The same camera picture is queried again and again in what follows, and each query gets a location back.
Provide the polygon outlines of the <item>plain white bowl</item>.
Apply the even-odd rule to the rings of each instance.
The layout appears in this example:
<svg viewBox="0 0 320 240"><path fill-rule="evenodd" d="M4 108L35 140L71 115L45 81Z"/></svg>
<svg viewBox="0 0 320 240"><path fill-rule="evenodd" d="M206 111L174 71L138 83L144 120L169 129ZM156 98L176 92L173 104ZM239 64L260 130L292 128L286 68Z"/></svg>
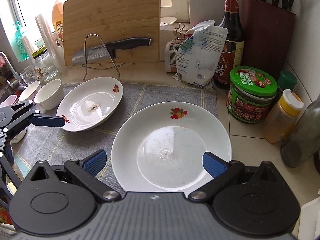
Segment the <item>plain white bowl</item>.
<svg viewBox="0 0 320 240"><path fill-rule="evenodd" d="M63 100L64 91L60 79L52 80L44 85L36 94L34 102L44 110L57 107Z"/></svg>

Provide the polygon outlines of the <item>green dish soap bottle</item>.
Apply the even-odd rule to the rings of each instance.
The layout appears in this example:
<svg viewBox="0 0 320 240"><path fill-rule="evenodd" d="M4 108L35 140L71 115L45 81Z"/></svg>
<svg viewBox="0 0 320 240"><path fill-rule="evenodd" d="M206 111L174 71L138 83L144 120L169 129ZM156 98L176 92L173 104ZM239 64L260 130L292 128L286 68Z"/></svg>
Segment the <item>green dish soap bottle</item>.
<svg viewBox="0 0 320 240"><path fill-rule="evenodd" d="M23 38L23 34L25 33L25 28L21 26L19 21L16 21L14 23L14 27L15 27L15 41L18 45L18 49L21 55L22 60L26 60L28 58L27 52L25 51L24 45L21 41L21 39Z"/></svg>

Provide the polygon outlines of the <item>white oval dish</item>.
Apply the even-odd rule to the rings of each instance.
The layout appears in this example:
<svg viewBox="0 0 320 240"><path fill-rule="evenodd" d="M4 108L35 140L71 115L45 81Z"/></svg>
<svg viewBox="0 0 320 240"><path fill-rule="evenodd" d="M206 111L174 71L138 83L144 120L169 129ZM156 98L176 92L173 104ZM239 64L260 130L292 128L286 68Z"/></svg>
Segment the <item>white oval dish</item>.
<svg viewBox="0 0 320 240"><path fill-rule="evenodd" d="M111 163L120 186L132 192L195 191L212 179L202 157L232 159L229 135L208 110L172 101L146 107L119 129Z"/></svg>
<svg viewBox="0 0 320 240"><path fill-rule="evenodd" d="M73 88L60 102L56 115L65 119L62 129L81 132L105 122L124 94L122 83L112 77L97 77Z"/></svg>

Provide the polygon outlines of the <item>green lid sauce jar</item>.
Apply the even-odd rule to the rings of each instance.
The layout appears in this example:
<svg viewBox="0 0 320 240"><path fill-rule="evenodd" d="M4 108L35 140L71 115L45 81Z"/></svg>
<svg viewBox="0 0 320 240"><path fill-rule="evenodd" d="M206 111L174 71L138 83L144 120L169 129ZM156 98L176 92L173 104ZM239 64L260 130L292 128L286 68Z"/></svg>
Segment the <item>green lid sauce jar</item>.
<svg viewBox="0 0 320 240"><path fill-rule="evenodd" d="M236 119L256 124L267 115L277 94L275 79L253 67L235 67L230 72L227 109Z"/></svg>

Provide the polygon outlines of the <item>orange cooking wine bottle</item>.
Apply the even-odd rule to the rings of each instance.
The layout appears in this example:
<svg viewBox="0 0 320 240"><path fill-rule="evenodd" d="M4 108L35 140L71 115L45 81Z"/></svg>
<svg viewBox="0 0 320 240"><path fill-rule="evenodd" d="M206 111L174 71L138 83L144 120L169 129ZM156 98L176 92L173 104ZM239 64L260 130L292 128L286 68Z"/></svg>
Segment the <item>orange cooking wine bottle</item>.
<svg viewBox="0 0 320 240"><path fill-rule="evenodd" d="M63 43L63 3L64 0L55 0L52 9L52 24L59 42Z"/></svg>

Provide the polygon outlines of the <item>stack of clear plastic cups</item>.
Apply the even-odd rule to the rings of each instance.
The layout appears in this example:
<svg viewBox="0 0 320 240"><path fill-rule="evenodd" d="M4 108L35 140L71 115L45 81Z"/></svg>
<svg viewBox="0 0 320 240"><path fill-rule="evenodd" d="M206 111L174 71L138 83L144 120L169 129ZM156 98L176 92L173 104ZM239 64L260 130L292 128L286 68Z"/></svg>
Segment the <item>stack of clear plastic cups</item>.
<svg viewBox="0 0 320 240"><path fill-rule="evenodd" d="M65 66L62 55L63 51L60 49L62 47L57 46L54 35L42 14L35 16L35 21L42 36L43 42L47 47L49 55L52 57L55 67L57 68L59 74L65 74L65 72L67 72L67 67Z"/></svg>

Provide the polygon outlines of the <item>white bowl pink flowers front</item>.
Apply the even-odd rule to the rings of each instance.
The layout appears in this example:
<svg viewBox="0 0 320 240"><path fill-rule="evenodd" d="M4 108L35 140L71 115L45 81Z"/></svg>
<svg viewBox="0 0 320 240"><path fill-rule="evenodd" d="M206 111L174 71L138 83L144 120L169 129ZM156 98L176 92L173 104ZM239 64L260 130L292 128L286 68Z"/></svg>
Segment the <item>white bowl pink flowers front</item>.
<svg viewBox="0 0 320 240"><path fill-rule="evenodd" d="M26 132L27 132L27 128L25 128L23 131L18 133L18 135L16 135L16 137L11 139L10 143L11 144L17 144L18 142L20 142L24 138Z"/></svg>

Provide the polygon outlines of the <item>grey green checked cloth mat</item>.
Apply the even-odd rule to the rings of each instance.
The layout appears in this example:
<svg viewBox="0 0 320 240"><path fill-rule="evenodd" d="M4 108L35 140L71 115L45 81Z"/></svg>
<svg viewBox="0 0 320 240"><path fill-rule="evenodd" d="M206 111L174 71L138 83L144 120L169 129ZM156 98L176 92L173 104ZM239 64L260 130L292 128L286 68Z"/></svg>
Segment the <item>grey green checked cloth mat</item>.
<svg viewBox="0 0 320 240"><path fill-rule="evenodd" d="M133 83L124 83L123 88L123 98L116 111L96 128L67 132L56 127L28 126L23 139L11 146L15 164L22 176L25 177L41 159L47 160L50 165L62 165L72 158L81 160L99 149L110 156L112 143L123 123L136 112L156 103L183 101L217 114L216 93L213 90Z"/></svg>

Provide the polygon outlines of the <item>pink white basin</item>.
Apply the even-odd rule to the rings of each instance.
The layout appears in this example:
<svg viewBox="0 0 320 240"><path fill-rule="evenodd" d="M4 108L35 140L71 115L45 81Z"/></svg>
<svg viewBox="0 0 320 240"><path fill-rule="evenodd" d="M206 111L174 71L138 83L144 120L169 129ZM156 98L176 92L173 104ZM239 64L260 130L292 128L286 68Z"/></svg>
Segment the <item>pink white basin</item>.
<svg viewBox="0 0 320 240"><path fill-rule="evenodd" d="M0 107L2 108L2 107L13 105L16 101L17 101L17 95L12 94L0 104Z"/></svg>

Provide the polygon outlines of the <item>glass mug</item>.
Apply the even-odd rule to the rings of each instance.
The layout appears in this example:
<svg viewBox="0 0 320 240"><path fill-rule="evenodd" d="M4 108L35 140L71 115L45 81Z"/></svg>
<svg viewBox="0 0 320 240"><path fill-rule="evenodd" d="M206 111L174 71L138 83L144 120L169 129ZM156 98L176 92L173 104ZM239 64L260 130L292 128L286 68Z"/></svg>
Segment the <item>glass mug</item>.
<svg viewBox="0 0 320 240"><path fill-rule="evenodd" d="M21 71L18 81L22 87L27 88L33 82L39 81L39 80L40 80L40 77L35 72L34 67L30 65Z"/></svg>

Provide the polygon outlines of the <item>bamboo cutting board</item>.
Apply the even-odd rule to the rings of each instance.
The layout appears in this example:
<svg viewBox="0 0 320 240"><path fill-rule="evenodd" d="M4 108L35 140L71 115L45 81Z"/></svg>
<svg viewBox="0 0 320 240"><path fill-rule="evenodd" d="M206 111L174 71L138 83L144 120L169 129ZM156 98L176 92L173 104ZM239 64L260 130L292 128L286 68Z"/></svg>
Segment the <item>bamboo cutting board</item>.
<svg viewBox="0 0 320 240"><path fill-rule="evenodd" d="M152 39L150 46L116 51L116 62L154 63L160 54L161 0L67 0L63 5L65 65L84 46L132 37Z"/></svg>

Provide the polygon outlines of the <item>chrome sink faucet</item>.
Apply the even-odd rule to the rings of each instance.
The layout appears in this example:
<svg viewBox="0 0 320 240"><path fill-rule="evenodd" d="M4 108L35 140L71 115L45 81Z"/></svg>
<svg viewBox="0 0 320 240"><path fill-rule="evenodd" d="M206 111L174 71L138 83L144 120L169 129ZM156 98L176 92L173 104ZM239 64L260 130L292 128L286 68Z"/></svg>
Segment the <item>chrome sink faucet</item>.
<svg viewBox="0 0 320 240"><path fill-rule="evenodd" d="M0 54L1 90L7 89L9 87L14 88L18 85L18 80L20 76L11 65L5 53L1 51Z"/></svg>

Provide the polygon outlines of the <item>white bowl pink flowers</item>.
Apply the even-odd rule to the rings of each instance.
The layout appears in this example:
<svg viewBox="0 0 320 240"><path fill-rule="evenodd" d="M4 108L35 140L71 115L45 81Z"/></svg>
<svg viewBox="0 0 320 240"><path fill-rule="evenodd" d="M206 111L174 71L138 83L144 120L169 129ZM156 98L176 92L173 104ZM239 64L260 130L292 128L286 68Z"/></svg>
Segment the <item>white bowl pink flowers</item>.
<svg viewBox="0 0 320 240"><path fill-rule="evenodd" d="M31 85L29 85L20 95L19 102L34 100L36 94L41 89L40 81L35 81Z"/></svg>
<svg viewBox="0 0 320 240"><path fill-rule="evenodd" d="M27 132L27 128L25 128L23 131L18 133L18 135L16 135L16 137L11 139L10 143L11 144L17 144L18 142L20 142L24 138L26 132Z"/></svg>

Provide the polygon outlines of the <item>red white paper bag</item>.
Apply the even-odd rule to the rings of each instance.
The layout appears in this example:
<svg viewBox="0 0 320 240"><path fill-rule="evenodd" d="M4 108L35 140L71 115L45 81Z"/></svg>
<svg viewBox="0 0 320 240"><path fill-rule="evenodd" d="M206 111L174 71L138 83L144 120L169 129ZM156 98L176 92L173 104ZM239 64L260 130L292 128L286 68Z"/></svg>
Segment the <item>red white paper bag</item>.
<svg viewBox="0 0 320 240"><path fill-rule="evenodd" d="M165 47L165 71L167 73L176 73L176 50L178 50L188 38L177 38L169 41ZM188 69L188 61L183 59L184 54L180 51L178 53L178 69Z"/></svg>

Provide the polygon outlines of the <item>white plastic seasoning box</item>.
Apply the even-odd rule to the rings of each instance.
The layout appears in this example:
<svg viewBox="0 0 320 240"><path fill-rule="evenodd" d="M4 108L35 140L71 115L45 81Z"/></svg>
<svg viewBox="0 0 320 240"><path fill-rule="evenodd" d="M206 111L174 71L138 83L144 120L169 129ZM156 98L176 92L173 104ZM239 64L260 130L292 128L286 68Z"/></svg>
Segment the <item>white plastic seasoning box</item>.
<svg viewBox="0 0 320 240"><path fill-rule="evenodd" d="M317 197L301 207L298 239L319 239L319 199Z"/></svg>

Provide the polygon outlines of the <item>roll of plastic wrap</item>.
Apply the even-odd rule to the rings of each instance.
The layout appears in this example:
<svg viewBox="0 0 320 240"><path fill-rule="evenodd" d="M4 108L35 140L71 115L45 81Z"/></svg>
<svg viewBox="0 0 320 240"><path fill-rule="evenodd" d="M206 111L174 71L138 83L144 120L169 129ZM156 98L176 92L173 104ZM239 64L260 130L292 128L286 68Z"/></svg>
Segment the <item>roll of plastic wrap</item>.
<svg viewBox="0 0 320 240"><path fill-rule="evenodd" d="M25 49L29 59L33 60L34 59L33 52L38 50L37 45L35 45L33 42L31 42L27 36L23 36L21 38L21 42L24 46L24 49Z"/></svg>

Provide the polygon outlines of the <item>brown knife block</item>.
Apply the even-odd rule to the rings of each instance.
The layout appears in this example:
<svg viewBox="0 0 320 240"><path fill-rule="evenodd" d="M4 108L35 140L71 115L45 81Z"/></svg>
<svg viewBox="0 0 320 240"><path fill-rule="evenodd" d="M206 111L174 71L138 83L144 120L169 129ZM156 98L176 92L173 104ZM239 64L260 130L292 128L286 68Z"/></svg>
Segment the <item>brown knife block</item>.
<svg viewBox="0 0 320 240"><path fill-rule="evenodd" d="M245 31L242 66L280 76L291 43L296 15L270 3L242 0L241 23Z"/></svg>

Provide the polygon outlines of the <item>white plastic bag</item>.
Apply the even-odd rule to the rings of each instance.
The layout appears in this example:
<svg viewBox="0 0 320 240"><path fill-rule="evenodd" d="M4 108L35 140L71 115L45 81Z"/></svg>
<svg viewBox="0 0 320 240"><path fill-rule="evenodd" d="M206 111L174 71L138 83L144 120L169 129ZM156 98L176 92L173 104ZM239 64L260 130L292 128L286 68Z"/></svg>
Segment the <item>white plastic bag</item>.
<svg viewBox="0 0 320 240"><path fill-rule="evenodd" d="M177 73L174 78L211 89L227 34L228 29L216 26L214 20L203 21L189 29L186 39L175 50Z"/></svg>

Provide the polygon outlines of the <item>glass jar green lid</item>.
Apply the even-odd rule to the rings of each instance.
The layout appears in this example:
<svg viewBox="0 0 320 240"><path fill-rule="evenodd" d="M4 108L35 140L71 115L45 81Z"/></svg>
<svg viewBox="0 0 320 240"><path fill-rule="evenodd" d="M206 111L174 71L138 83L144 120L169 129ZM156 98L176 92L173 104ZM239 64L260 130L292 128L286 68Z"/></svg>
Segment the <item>glass jar green lid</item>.
<svg viewBox="0 0 320 240"><path fill-rule="evenodd" d="M35 72L42 82L49 82L57 76L58 70L45 45L34 51L32 56L35 61Z"/></svg>

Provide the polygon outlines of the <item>dark soy sauce bottle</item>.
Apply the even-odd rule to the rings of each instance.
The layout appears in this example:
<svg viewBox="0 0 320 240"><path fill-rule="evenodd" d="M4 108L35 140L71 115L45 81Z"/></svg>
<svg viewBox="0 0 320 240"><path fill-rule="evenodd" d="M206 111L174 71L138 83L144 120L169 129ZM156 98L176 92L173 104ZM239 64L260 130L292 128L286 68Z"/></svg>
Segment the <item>dark soy sauce bottle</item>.
<svg viewBox="0 0 320 240"><path fill-rule="evenodd" d="M224 16L219 27L228 34L213 76L214 84L222 89L230 85L230 72L240 66L245 43L245 32L240 21L239 0L225 0Z"/></svg>

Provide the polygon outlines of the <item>yellow lid spice jar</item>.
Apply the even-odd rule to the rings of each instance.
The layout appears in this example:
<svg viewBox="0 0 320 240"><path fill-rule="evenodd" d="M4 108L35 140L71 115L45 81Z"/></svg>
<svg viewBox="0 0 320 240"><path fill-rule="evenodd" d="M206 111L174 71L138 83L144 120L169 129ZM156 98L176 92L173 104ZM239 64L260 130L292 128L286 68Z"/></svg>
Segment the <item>yellow lid spice jar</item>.
<svg viewBox="0 0 320 240"><path fill-rule="evenodd" d="M290 89L285 89L261 126L265 139L274 144L282 141L293 129L304 103Z"/></svg>

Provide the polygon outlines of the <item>green cap small jar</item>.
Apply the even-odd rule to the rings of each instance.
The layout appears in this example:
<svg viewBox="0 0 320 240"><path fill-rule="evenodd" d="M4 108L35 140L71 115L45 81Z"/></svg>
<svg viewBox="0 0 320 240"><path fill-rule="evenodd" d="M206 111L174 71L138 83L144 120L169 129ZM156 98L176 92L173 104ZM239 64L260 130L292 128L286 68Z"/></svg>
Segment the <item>green cap small jar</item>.
<svg viewBox="0 0 320 240"><path fill-rule="evenodd" d="M296 77L288 70L282 70L280 72L280 76L277 81L277 85L278 85L277 96L278 96L278 98L280 98L282 96L283 91L286 89L293 91L296 84L297 84Z"/></svg>

